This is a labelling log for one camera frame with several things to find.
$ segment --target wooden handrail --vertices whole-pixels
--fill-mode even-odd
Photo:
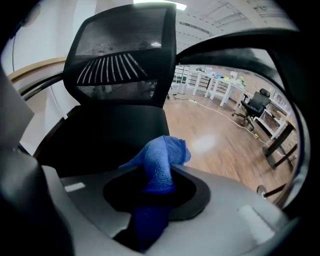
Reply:
[[[19,80],[20,78],[22,78],[23,76],[25,76],[31,72],[37,71],[37,70],[42,69],[47,66],[63,63],[66,61],[66,59],[67,59],[67,57],[57,57],[57,58],[50,58],[50,59],[42,60],[42,61],[33,63],[28,66],[24,66],[23,68],[18,69],[17,71],[9,74],[8,78],[11,80],[11,82],[16,82],[17,80]]]

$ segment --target mesh backrest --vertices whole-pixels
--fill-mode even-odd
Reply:
[[[113,8],[83,22],[63,71],[81,104],[162,107],[175,72],[176,5]]]
[[[248,105],[254,107],[256,110],[261,110],[263,106],[267,106],[270,103],[269,97],[256,91],[253,98],[249,101]]]

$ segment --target ceiling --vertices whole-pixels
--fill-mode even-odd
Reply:
[[[296,26],[272,0],[175,0],[187,5],[176,12],[177,53],[209,37],[252,28]],[[132,4],[133,0],[98,0],[95,13]]]

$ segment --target wooden floor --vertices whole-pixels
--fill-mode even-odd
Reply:
[[[223,113],[239,125],[242,123],[240,117],[231,116],[235,105],[233,101],[229,100],[220,107],[221,99],[211,100],[203,95],[203,92],[198,91],[197,95],[192,96],[187,91],[185,95],[177,94],[176,97],[194,99]],[[262,153],[264,144],[225,116],[189,100],[174,99],[172,96],[166,100],[164,110],[170,135],[186,140],[191,152],[191,160],[186,166],[240,181],[253,191],[259,185],[264,185],[267,191],[271,191],[291,179],[292,172],[286,161],[273,170]],[[271,144],[258,124],[255,124],[255,132],[262,141]],[[276,160],[281,158],[276,152],[273,156]],[[269,199],[273,201],[278,195]]]

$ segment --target blue towel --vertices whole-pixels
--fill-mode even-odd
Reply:
[[[168,195],[176,190],[170,172],[170,164],[183,165],[191,158],[186,141],[172,136],[160,136],[148,142],[128,163],[120,167],[144,165],[148,184],[143,195]],[[131,213],[129,234],[137,241],[137,251],[147,250],[168,226],[171,211],[169,203],[157,202],[137,205]]]

